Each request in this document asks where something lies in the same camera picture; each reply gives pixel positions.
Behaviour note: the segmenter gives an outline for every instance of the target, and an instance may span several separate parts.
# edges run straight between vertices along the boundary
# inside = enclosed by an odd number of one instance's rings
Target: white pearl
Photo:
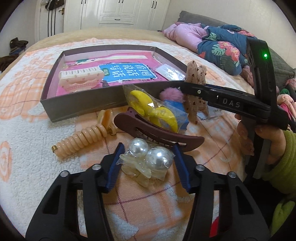
[[[173,155],[165,147],[156,147],[148,151],[145,162],[151,170],[167,170],[173,163]]]
[[[145,157],[149,150],[147,142],[141,138],[135,138],[128,146],[128,153],[135,157]]]

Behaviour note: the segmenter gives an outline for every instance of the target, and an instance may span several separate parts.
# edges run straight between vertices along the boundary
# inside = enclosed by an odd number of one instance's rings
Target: blue label
[[[149,67],[142,63],[102,64],[99,67],[104,70],[104,73],[109,73],[109,75],[105,75],[103,78],[108,83],[123,80],[148,80],[157,78]]]

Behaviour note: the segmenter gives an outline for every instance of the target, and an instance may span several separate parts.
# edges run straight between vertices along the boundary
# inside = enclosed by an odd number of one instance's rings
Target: cardboard box
[[[57,96],[57,90],[59,88],[59,73],[65,69],[66,63],[76,61],[77,64],[78,61],[83,60],[89,62],[91,59],[95,59],[94,62],[96,62],[97,59],[100,61],[104,60],[107,62],[113,62],[114,59],[109,60],[108,58],[113,58],[113,56],[117,56],[116,58],[121,58],[123,56],[122,54],[125,54],[125,52],[128,52],[129,54],[143,53],[146,55],[149,55],[150,53],[153,59],[157,60],[160,65],[167,64],[183,74],[185,74],[187,70],[187,66],[179,60],[169,55],[165,51],[151,46],[98,45],[66,50],[61,53],[52,70],[50,71],[41,95],[40,102],[42,103],[50,120],[52,122],[56,122],[87,113],[97,112],[103,109],[125,106],[127,103],[122,88],[123,84],[138,82],[135,84],[136,86],[144,89],[155,98],[158,98],[160,92],[165,88],[180,86],[180,83],[182,82],[181,80],[164,81],[163,78],[150,80],[133,79],[131,81],[122,81],[121,83],[116,82],[116,86],[93,88],[90,90],[77,91],[74,93],[61,94]],[[150,68],[150,70],[156,74],[156,71],[153,68]]]

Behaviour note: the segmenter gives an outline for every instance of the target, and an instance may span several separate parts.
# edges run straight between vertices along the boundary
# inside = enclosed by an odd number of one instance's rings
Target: hand
[[[238,120],[242,119],[238,114],[235,114],[235,118]],[[266,164],[277,164],[277,162],[283,157],[286,150],[286,138],[284,132],[277,127],[269,125],[257,125],[255,127],[255,132],[261,138],[271,140],[270,152]],[[253,143],[248,138],[248,131],[241,121],[237,125],[237,133],[239,134],[239,140],[242,145],[242,153],[253,156]]]

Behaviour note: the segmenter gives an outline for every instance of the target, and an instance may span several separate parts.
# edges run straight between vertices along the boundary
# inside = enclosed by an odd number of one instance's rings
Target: fleece blanket
[[[224,71],[196,54],[159,42],[92,38],[27,52],[0,81],[0,204],[23,236],[40,201],[62,170],[84,171],[114,152],[118,142],[127,147],[132,140],[117,129],[115,136],[108,136],[63,161],[51,151],[56,142],[97,121],[97,113],[57,123],[49,120],[39,100],[53,64],[64,50],[106,44],[156,46],[185,64],[195,60],[205,65],[209,84],[243,90]],[[126,107],[116,108],[113,113],[125,110]],[[228,112],[210,121],[190,123],[186,134],[204,136],[205,142],[187,154],[214,172],[234,171],[243,178],[236,126],[237,120]],[[139,186],[120,172],[115,188],[103,198],[115,240],[182,240],[194,195],[188,195],[182,188],[173,165],[165,181],[151,189]],[[218,210],[215,194],[213,220],[218,217]],[[81,192],[78,217],[80,232],[86,235]]]

